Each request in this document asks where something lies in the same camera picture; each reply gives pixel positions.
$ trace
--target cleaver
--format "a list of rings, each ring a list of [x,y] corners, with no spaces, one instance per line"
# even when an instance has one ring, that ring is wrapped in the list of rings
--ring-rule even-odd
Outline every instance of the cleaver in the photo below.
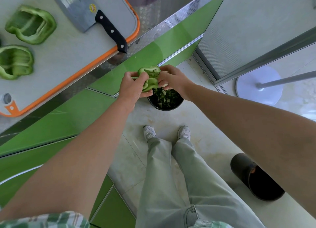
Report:
[[[100,23],[107,34],[114,40],[118,51],[127,53],[127,42],[111,21],[100,10],[94,0],[55,0],[64,14],[81,32],[86,32],[95,23]]]

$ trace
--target black knife handle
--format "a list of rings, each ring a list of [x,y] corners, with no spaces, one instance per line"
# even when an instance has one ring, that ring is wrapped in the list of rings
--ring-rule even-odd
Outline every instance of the black knife handle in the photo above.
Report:
[[[95,17],[95,21],[100,23],[107,34],[114,40],[116,45],[118,46],[118,51],[122,53],[127,53],[127,42],[125,38],[120,34],[120,32],[113,26],[110,20],[105,16],[105,14],[101,11],[97,11],[97,15]]]

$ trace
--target metal pole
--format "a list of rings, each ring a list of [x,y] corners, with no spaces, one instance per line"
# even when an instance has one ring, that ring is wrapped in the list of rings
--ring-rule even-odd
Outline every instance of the metal pole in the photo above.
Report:
[[[280,80],[272,81],[272,82],[267,82],[267,83],[257,83],[256,87],[258,89],[263,89],[266,87],[272,87],[272,86],[277,86],[277,85],[282,85],[290,82],[297,82],[297,81],[302,81],[310,78],[316,78],[316,71],[311,71],[311,72],[306,72],[304,74],[288,77],[288,78],[283,78]]]

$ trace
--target hand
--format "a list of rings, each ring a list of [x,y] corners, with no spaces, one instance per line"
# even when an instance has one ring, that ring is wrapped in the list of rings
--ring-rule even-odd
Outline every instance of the hand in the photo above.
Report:
[[[128,111],[132,112],[135,103],[140,97],[151,96],[153,91],[142,92],[143,85],[149,76],[146,72],[140,74],[140,76],[133,80],[132,77],[138,77],[137,72],[125,72],[119,89],[118,100],[124,100],[128,103]]]
[[[165,84],[164,90],[175,89],[183,99],[190,100],[185,92],[188,85],[194,84],[189,78],[184,75],[178,68],[166,65],[160,67],[160,74],[158,77],[159,86],[162,87]]]

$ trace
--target knife label sticker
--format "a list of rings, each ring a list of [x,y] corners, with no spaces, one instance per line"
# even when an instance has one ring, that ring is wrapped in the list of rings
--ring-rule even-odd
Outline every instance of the knife label sticker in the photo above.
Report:
[[[92,3],[89,5],[89,9],[91,12],[96,12],[97,11],[97,7]]]

